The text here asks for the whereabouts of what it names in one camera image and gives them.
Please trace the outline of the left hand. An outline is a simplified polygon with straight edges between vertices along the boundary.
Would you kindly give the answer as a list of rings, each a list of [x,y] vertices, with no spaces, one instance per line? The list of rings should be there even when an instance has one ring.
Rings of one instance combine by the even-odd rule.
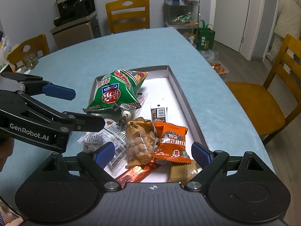
[[[0,171],[3,170],[8,157],[13,154],[14,149],[14,139],[11,137],[1,137],[0,144]]]

